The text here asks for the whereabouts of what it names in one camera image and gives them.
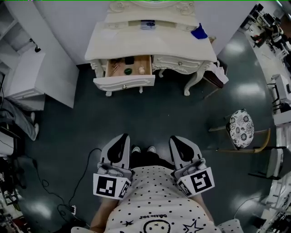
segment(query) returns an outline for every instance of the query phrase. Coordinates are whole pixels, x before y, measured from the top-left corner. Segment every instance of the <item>dark gray floor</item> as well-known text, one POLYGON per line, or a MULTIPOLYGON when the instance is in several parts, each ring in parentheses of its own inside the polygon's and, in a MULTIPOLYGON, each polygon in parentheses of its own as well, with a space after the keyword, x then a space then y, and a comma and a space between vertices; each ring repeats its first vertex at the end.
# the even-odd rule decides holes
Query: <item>dark gray floor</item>
MULTIPOLYGON (((248 172, 264 168, 269 152, 260 154, 218 153, 217 147, 232 148, 224 132, 208 133, 210 126, 223 125, 223 116, 245 108, 251 115, 255 130, 272 128, 270 145, 276 144, 276 131, 271 112, 271 96, 256 56, 245 38, 237 32, 219 54, 228 64, 229 83, 206 100, 202 97, 213 90, 206 81, 191 88, 183 96, 189 80, 166 70, 164 78, 156 78, 154 87, 119 91, 106 97, 93 84, 92 70, 80 71, 74 109, 47 98, 45 110, 38 116, 40 133, 35 142, 26 140, 26 153, 38 161, 40 177, 50 182, 48 190, 61 195, 67 202, 82 175, 87 155, 95 147, 102 148, 113 137, 127 132, 131 144, 154 145, 158 154, 170 158, 168 140, 171 135, 195 142, 212 168, 216 187, 203 197, 216 224, 233 218, 238 206, 246 199, 267 195, 271 181, 248 176, 248 172)), ((264 135, 258 135, 260 145, 264 135)), ((72 203, 77 216, 90 223, 100 201, 92 194, 92 174, 96 171, 99 152, 90 159, 88 171, 72 203)), ((59 198, 41 187, 28 158, 20 158, 25 169, 27 189, 20 190, 21 209, 34 232, 54 232, 64 224, 57 212, 59 198)), ((250 219, 255 204, 242 208, 237 217, 245 232, 254 232, 250 219)), ((66 219, 71 218, 67 212, 66 219)))

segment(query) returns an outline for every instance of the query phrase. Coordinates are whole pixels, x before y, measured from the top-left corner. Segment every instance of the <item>gray cloth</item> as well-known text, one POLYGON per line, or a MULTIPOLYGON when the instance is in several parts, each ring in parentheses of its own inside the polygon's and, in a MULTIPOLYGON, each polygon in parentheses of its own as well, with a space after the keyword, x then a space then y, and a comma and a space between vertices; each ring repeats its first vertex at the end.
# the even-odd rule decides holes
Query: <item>gray cloth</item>
POLYGON ((35 140, 35 128, 31 118, 26 116, 17 106, 10 103, 7 99, 3 99, 0 111, 0 122, 14 122, 31 140, 35 140))

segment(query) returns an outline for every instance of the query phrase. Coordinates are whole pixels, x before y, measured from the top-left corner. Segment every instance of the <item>smiley face print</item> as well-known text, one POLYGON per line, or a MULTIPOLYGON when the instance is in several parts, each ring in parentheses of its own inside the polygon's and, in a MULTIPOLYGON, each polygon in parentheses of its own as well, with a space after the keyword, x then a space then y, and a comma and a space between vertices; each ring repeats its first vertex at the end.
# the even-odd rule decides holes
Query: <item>smiley face print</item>
POLYGON ((151 220, 144 225, 144 233, 170 233, 171 226, 165 220, 151 220))

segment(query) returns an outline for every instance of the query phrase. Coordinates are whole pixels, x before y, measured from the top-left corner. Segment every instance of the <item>floral stool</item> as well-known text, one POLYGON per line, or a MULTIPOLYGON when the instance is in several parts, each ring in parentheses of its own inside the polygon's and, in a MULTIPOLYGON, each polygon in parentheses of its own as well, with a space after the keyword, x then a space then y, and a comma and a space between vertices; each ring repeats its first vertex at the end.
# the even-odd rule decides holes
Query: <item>floral stool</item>
POLYGON ((217 151, 258 153, 267 146, 271 135, 271 129, 257 131, 257 133, 267 132, 267 138, 264 142, 264 145, 256 149, 241 150, 242 148, 247 147, 252 142, 254 138, 254 133, 256 133, 251 116, 246 112, 245 109, 238 110, 234 114, 232 114, 226 126, 211 128, 208 131, 213 132, 223 129, 227 130, 232 140, 232 143, 235 146, 235 150, 217 149, 217 151))

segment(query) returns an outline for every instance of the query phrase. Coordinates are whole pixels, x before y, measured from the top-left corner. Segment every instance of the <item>star print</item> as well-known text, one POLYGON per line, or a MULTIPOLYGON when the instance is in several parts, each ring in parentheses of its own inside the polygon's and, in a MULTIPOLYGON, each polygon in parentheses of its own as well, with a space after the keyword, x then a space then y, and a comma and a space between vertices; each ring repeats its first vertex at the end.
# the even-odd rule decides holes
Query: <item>star print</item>
POLYGON ((126 221, 126 223, 125 224, 123 224, 123 225, 126 225, 126 227, 128 226, 128 225, 132 225, 133 223, 133 220, 132 221, 130 221, 130 222, 128 222, 128 221, 126 221))
POLYGON ((203 228, 197 228, 196 227, 196 220, 194 221, 194 223, 191 226, 185 225, 183 224, 183 226, 185 227, 183 230, 186 230, 184 233, 196 233, 197 231, 202 230, 203 228))

